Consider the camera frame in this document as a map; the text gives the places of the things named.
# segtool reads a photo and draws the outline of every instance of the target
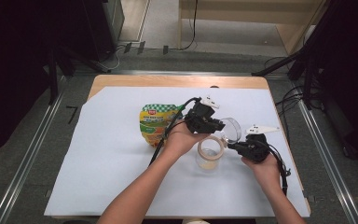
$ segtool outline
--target floor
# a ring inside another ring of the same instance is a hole
[[[122,0],[125,16],[119,41],[138,42],[142,36],[150,0]]]
[[[205,45],[203,45],[201,31],[206,29],[207,25],[205,28],[201,28],[200,25],[197,32],[199,35],[196,38],[198,44],[194,46],[194,49],[189,51],[170,50],[168,54],[164,55],[162,46],[169,45],[175,48],[176,32],[173,27],[176,28],[176,24],[172,23],[164,28],[161,22],[158,23],[158,15],[161,16],[165,13],[170,16],[169,14],[174,13],[160,11],[158,14],[156,11],[160,10],[159,7],[172,7],[170,4],[174,4],[174,2],[176,1],[151,0],[145,27],[140,37],[145,41],[146,47],[150,49],[138,54],[136,44],[134,44],[130,52],[124,53],[121,50],[116,55],[112,55],[110,59],[103,62],[111,67],[118,65],[112,74],[126,74],[129,71],[133,74],[154,73],[153,71],[161,73],[162,71],[169,75],[188,75],[188,72],[196,71],[203,72],[203,74],[212,72],[217,76],[249,76],[249,73],[262,70],[280,60],[274,57],[287,56],[282,43],[280,44],[277,39],[276,32],[268,24],[266,26],[233,24],[233,27],[239,25],[246,26],[246,29],[249,28],[252,31],[252,37],[244,35],[243,38],[237,38],[235,35],[241,34],[236,34],[234,29],[233,35],[220,36],[220,39],[216,39],[214,42],[210,41]],[[164,20],[167,23],[173,22],[173,16],[172,21]],[[221,29],[229,28],[222,24]],[[185,35],[184,33],[184,40],[188,42],[189,38]],[[225,38],[229,44],[224,47],[222,42],[226,42]],[[43,214],[49,193],[53,189],[55,178],[60,171],[62,160],[71,143],[79,111],[87,101],[92,80],[97,75],[81,64],[77,64],[76,69],[74,77],[65,78],[61,82],[62,98],[53,108],[54,117],[49,121],[45,135],[41,139],[40,145],[37,146],[28,172],[24,174],[26,178],[17,188],[18,194],[14,194],[12,207],[7,208],[6,216],[0,223],[64,223],[72,220],[71,218],[62,220],[45,217]],[[285,73],[287,73],[287,68],[282,67],[266,77],[275,102],[280,101],[293,88],[293,85],[301,84],[301,79],[298,83],[292,83],[286,78]],[[74,114],[72,107],[79,109],[73,119],[71,119]],[[45,119],[48,110],[52,109],[48,106],[48,91],[46,91],[34,104],[9,141],[0,148],[0,202],[6,193],[10,193],[7,192],[7,188],[10,183],[13,183],[13,178],[19,167],[22,166],[21,161],[24,155],[27,155],[39,125]],[[342,145],[325,113],[315,109],[311,112],[317,120],[325,143],[328,145],[328,152],[358,209],[358,160],[345,157],[341,149]],[[296,105],[287,111],[286,117],[290,130],[293,158],[312,212],[307,219],[308,223],[353,223],[348,220],[344,212],[337,188],[328,172],[329,165],[322,159],[323,153],[315,144],[301,107]],[[96,221],[92,217],[82,218],[82,220],[90,223]],[[271,217],[258,218],[256,222],[259,224],[276,223],[275,219]]]

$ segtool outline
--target human hand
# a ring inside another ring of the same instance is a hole
[[[209,133],[192,133],[182,120],[178,120],[178,123],[169,132],[163,150],[163,152],[170,153],[177,159],[187,153],[200,140],[210,135]]]
[[[278,163],[272,154],[269,154],[266,159],[260,163],[254,163],[244,157],[242,157],[241,160],[253,170],[258,184],[265,193],[277,189],[282,191]]]

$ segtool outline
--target green and yellow package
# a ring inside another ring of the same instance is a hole
[[[139,115],[142,137],[152,146],[157,147],[165,128],[178,113],[176,105],[145,105]]]

